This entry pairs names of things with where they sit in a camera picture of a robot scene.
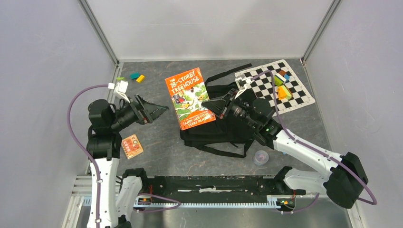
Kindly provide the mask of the black student backpack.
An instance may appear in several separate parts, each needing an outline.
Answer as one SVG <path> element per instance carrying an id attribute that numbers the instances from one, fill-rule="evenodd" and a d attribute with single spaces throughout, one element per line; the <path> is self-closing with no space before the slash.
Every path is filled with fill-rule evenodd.
<path id="1" fill-rule="evenodd" d="M 251 64 L 246 64 L 209 77 L 205 84 L 207 85 L 206 89 L 210 100 L 220 98 L 230 89 L 238 90 L 234 82 L 227 85 L 210 85 L 210 82 L 251 66 Z M 257 98 L 254 92 L 248 92 L 247 90 L 240 97 L 249 103 L 245 120 L 231 115 L 224 118 L 215 115 L 216 119 L 213 122 L 180 131 L 180 138 L 184 141 L 185 146 L 194 147 L 200 151 L 219 156 L 235 158 L 245 158 L 246 152 L 254 141 L 258 141 L 261 145 L 272 149 L 274 141 L 278 138 L 277 135 L 283 128 L 273 120 L 274 110 L 271 108 L 269 101 L 264 98 Z M 214 149 L 211 145 L 215 143 L 231 143 L 234 146 L 243 144 L 243 153 L 236 154 Z"/>

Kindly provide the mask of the orange treehouse book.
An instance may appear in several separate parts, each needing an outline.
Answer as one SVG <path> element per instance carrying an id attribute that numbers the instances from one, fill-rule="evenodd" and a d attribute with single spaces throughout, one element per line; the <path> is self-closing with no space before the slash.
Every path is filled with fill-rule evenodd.
<path id="1" fill-rule="evenodd" d="M 180 130 L 215 121 L 215 114 L 202 106 L 209 95 L 201 70 L 197 67 L 165 79 Z"/>

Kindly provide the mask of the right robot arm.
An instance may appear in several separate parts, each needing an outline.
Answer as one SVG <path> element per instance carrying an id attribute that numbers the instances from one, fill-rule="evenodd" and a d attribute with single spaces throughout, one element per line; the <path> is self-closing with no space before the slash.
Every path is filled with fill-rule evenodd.
<path id="1" fill-rule="evenodd" d="M 261 145 L 284 152 L 303 162 L 313 171 L 300 171 L 285 167 L 275 179 L 277 192 L 286 194 L 290 190 L 305 190 L 327 195 L 336 205 L 351 209 L 367 189 L 368 177 L 357 155 L 345 155 L 327 151 L 310 143 L 275 121 L 275 112 L 270 102 L 255 98 L 251 102 L 237 97 L 238 91 L 230 90 L 226 95 L 203 101 L 202 106 L 212 111 L 216 117 L 233 117 L 254 130 L 254 138 Z"/>

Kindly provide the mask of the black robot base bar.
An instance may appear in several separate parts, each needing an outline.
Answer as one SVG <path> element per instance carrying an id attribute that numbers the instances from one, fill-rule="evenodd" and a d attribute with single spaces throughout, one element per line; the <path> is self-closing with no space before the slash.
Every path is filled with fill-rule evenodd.
<path id="1" fill-rule="evenodd" d="M 152 194 L 152 202 L 167 198 L 185 203 L 264 203 L 267 196 L 303 196 L 305 190 L 292 190 L 281 177 L 246 176 L 148 176 L 143 168 L 127 169 L 120 180 L 139 176 L 140 193 Z"/>

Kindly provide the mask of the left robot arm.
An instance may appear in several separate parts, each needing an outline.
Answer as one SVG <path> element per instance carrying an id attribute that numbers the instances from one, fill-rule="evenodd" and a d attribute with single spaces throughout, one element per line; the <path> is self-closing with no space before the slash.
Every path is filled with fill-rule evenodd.
<path id="1" fill-rule="evenodd" d="M 137 195 L 149 189 L 143 168 L 128 169 L 122 175 L 121 189 L 116 189 L 122 137 L 120 132 L 133 123 L 153 123 L 167 106 L 150 103 L 135 95 L 128 103 L 116 108 L 105 99 L 88 106 L 91 125 L 88 143 L 92 174 L 91 213 L 89 228 L 130 228 L 130 217 Z"/>

